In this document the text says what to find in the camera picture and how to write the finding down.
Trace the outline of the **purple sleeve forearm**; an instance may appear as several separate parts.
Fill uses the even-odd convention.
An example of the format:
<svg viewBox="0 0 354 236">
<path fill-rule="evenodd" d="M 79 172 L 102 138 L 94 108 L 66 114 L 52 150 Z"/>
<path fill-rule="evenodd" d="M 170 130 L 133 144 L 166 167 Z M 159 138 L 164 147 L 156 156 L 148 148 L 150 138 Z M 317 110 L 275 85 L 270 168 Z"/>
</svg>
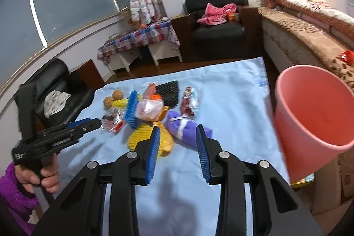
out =
<svg viewBox="0 0 354 236">
<path fill-rule="evenodd" d="M 35 227 L 29 223 L 32 211 L 39 204 L 34 194 L 25 190 L 10 163 L 1 177 L 1 232 L 6 235 L 31 235 Z"/>
</svg>

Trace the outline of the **person's left hand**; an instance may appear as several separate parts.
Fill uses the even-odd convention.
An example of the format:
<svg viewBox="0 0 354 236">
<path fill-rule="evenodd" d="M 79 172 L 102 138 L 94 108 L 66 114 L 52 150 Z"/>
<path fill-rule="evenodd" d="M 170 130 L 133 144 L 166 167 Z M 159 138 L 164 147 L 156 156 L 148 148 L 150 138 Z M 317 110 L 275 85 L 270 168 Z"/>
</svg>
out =
<svg viewBox="0 0 354 236">
<path fill-rule="evenodd" d="M 41 169 L 42 179 L 36 173 L 23 165 L 14 167 L 16 179 L 23 188 L 34 194 L 34 186 L 40 185 L 49 193 L 55 193 L 59 189 L 59 164 L 57 154 L 53 154 L 52 163 Z"/>
</svg>

